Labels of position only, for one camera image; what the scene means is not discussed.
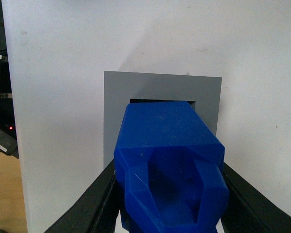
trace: white surface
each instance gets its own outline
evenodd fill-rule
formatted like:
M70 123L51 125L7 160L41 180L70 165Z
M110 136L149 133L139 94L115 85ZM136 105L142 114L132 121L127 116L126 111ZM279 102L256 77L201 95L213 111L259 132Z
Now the white surface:
M103 71L223 77L226 162L291 215L291 1L3 0L29 233L102 170Z
M216 228L217 228L217 232L218 233L224 233L223 226L222 226L222 223L221 223L221 219L217 223ZM128 233L128 231L125 230L121 225L121 212L119 212L119 215L117 216L114 233Z

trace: wooden floor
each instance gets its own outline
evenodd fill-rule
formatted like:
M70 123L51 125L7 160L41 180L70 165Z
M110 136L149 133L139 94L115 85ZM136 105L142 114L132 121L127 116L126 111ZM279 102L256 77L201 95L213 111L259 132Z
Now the wooden floor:
M19 160L0 153L0 229L26 233L26 215Z

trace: blue block cavity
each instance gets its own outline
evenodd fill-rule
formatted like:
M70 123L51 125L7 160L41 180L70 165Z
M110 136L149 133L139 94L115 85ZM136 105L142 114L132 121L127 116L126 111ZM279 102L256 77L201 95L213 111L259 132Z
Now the blue block cavity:
M224 146L184 101L132 103L114 151L131 233L215 233L227 206Z

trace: gray square frame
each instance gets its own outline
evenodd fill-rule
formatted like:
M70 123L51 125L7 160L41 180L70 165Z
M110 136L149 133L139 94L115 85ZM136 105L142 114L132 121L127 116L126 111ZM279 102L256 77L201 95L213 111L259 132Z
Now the gray square frame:
M131 72L104 72L104 167L113 151L130 99L185 100L195 102L195 111L216 134L221 77Z

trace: blue plastic part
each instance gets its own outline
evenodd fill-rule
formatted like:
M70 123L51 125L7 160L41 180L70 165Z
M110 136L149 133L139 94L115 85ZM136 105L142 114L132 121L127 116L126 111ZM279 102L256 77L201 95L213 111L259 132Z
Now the blue plastic part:
M131 233L216 233L227 206L224 146L184 101L131 103L114 151Z

